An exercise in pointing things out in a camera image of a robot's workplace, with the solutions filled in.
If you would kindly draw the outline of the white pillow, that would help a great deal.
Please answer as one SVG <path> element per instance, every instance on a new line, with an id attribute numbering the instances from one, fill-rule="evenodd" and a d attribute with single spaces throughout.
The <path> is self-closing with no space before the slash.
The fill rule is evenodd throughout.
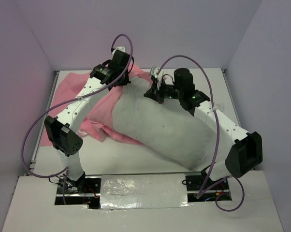
<path id="1" fill-rule="evenodd" d="M 197 171 L 209 166 L 215 149 L 215 132 L 200 119 L 185 111 L 177 100 L 163 104 L 144 97 L 150 83 L 134 77 L 123 87 L 113 108 L 113 127 L 128 135 L 144 125 L 155 134 L 151 146 L 168 161 Z"/>

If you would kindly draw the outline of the pink pillowcase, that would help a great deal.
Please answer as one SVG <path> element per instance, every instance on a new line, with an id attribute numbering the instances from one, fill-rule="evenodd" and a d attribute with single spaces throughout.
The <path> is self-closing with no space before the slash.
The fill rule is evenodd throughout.
<path id="1" fill-rule="evenodd" d="M 89 73 L 69 73 L 58 86 L 51 106 L 53 107 L 74 98 L 82 90 L 88 78 Z M 144 123 L 141 124 L 143 126 L 142 129 L 140 129 L 140 125 L 137 125 L 137 131 L 130 131 L 128 135 L 114 130 L 113 108 L 120 99 L 122 91 L 123 86 L 119 86 L 95 95 L 96 97 L 102 96 L 102 98 L 97 103 L 92 103 L 89 106 L 91 111 L 83 119 L 77 133 L 80 137 L 89 135 L 99 142 L 103 142 L 109 136 L 118 142 L 126 144 L 151 146 L 155 134 Z"/>

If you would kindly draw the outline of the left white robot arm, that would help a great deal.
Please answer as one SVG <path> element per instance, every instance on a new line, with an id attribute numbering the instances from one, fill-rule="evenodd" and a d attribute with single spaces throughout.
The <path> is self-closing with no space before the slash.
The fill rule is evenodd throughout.
<path id="1" fill-rule="evenodd" d="M 130 63 L 129 58 L 125 47 L 112 49 L 112 59 L 93 68 L 89 79 L 77 94 L 77 100 L 55 117 L 47 116 L 44 121 L 48 139 L 57 150 L 63 167 L 68 169 L 65 178 L 73 192 L 79 193 L 86 186 L 86 174 L 79 156 L 83 140 L 77 131 L 95 104 L 111 90 L 111 82 L 117 86 L 130 82 L 129 72 L 125 70 Z"/>

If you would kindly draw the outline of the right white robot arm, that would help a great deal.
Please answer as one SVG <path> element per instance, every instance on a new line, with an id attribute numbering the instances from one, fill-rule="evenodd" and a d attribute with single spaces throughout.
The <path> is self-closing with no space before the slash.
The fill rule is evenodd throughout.
<path id="1" fill-rule="evenodd" d="M 145 145 L 189 170 L 200 169 L 206 189 L 227 176 L 240 178 L 262 162 L 261 136 L 237 126 L 217 109 L 211 96 L 195 88 L 188 69 L 176 69 L 172 84 L 157 71 L 151 69 L 152 85 L 144 97 L 159 104 L 178 100 L 186 113 L 161 109 L 167 122 L 159 129 L 158 139 L 144 141 Z"/>

